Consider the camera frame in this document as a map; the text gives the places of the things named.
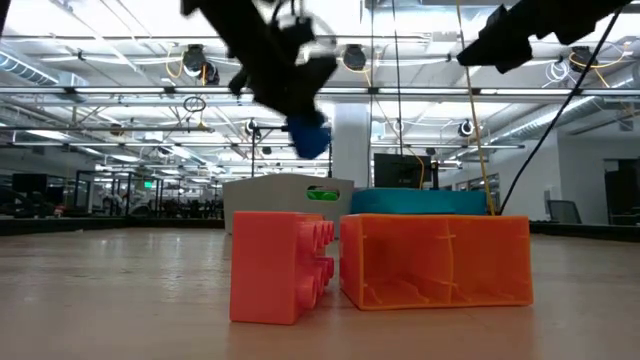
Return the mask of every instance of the computer monitor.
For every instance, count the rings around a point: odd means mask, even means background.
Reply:
[[[424,182],[431,182],[431,157],[420,156],[424,162]],[[413,155],[374,154],[373,182],[375,187],[420,188],[422,164]]]

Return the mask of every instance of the wall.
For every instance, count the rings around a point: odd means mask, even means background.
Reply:
[[[31,149],[0,149],[0,174],[30,172],[75,179],[77,170],[94,170],[95,164],[90,157],[53,147],[45,148],[45,155]]]
[[[563,200],[576,203],[585,224],[608,224],[605,159],[638,159],[640,139],[559,139]]]
[[[524,150],[499,150],[491,155],[487,164],[487,175],[500,176],[500,198],[504,201],[509,186],[516,173],[529,156],[536,141],[524,142]],[[479,164],[463,164],[464,169],[447,171],[441,175],[441,186],[482,177]],[[533,158],[525,172],[520,177],[509,203],[505,208],[505,215],[527,215],[531,220],[547,220],[545,210],[545,191],[551,192],[552,199],[560,199],[560,161],[558,155],[558,139],[555,132],[551,133]]]

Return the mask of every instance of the teal container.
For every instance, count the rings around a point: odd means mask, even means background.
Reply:
[[[487,197],[482,191],[367,189],[353,193],[351,213],[486,215]]]

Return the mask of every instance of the ceiling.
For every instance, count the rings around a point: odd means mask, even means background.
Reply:
[[[352,87],[356,89],[377,87],[403,88],[467,88],[464,68],[457,62],[448,60],[462,49],[459,25],[454,1],[423,1],[430,6],[417,5],[417,1],[397,0],[398,51],[394,42],[394,21],[390,12],[382,7],[373,14],[373,31],[370,12],[362,8],[358,0],[307,0],[305,13],[320,19],[326,25],[316,26],[321,35],[318,43],[306,47],[300,55],[301,61],[309,54],[334,52],[342,54],[347,44],[360,44],[365,54],[374,55],[373,64],[368,56],[369,73],[356,73],[339,66],[327,83],[327,87]],[[472,42],[486,23],[487,17],[502,1],[464,1],[462,7],[462,28],[467,43]],[[265,16],[271,9],[261,7]],[[283,12],[286,21],[288,14]],[[599,56],[601,64],[613,63],[601,70],[604,79],[612,79],[636,62],[640,54],[640,28],[635,26],[640,15],[623,14],[609,36],[609,42]],[[603,33],[609,18],[604,19],[596,31],[575,45],[595,46]],[[337,46],[330,46],[330,37],[335,36]],[[185,18],[180,15],[179,0],[14,0],[6,21],[3,51],[18,54],[44,72],[75,74],[86,81],[84,84],[100,86],[200,86],[198,81],[185,71],[180,76],[180,54],[189,44],[204,45],[205,54],[220,74],[221,86],[240,69],[235,60],[226,58],[226,48],[216,32],[204,17],[195,13]],[[567,57],[571,49],[562,46],[553,36],[532,39],[534,60],[505,75],[494,68],[470,68],[471,83],[474,88],[570,88],[579,74],[568,68]],[[563,61],[557,64],[559,57]],[[399,65],[399,77],[396,71]],[[0,71],[0,86],[34,86],[12,73]],[[588,75],[587,88],[602,88],[602,81],[595,73]],[[188,154],[159,154],[153,147],[135,149],[92,148],[100,154],[128,154],[144,157],[153,164],[174,163],[190,165],[193,158],[206,164],[224,169],[227,175],[246,176],[246,166],[250,165],[247,148],[232,148],[230,143],[247,143],[245,132],[248,119],[262,126],[281,126],[284,119],[280,114],[251,104],[250,99],[239,101],[226,94],[206,95],[206,109],[189,115],[182,106],[191,95],[110,95],[89,94],[81,103],[65,101],[55,95],[32,95],[5,93],[2,97],[7,116],[2,123],[10,125],[60,125],[72,123],[76,126],[107,127],[122,124],[127,127],[177,127],[177,131],[127,132],[123,136],[112,136],[105,132],[80,131],[70,136],[83,141],[103,142],[145,142],[160,139],[174,143],[213,143],[210,148],[185,147]],[[481,123],[483,137],[491,138],[500,134],[513,123],[532,111],[548,104],[561,102],[557,97],[479,97],[475,111]],[[340,121],[333,117],[334,109],[345,102],[369,103],[371,98],[323,95],[317,99],[318,107],[327,114],[329,121]],[[29,118],[16,115],[20,107],[31,109]],[[384,123],[386,119],[395,121],[399,116],[397,96],[379,96],[374,100],[371,117],[374,122]],[[465,97],[448,96],[407,96],[402,98],[402,118],[405,123],[403,136],[406,142],[429,144],[466,144],[460,138],[458,126],[471,118],[471,104]],[[209,131],[191,131],[204,124]],[[19,134],[20,140],[56,140],[31,134]],[[263,141],[288,143],[287,134],[274,131]],[[374,143],[396,144],[396,135],[390,125],[385,125],[384,133]],[[376,149],[376,151],[395,151]],[[258,154],[265,162],[261,173],[273,171],[305,172],[325,176],[327,166],[318,162],[291,162],[289,169],[282,161],[295,160],[291,148],[273,147],[270,155]],[[328,154],[320,156],[328,159]]]

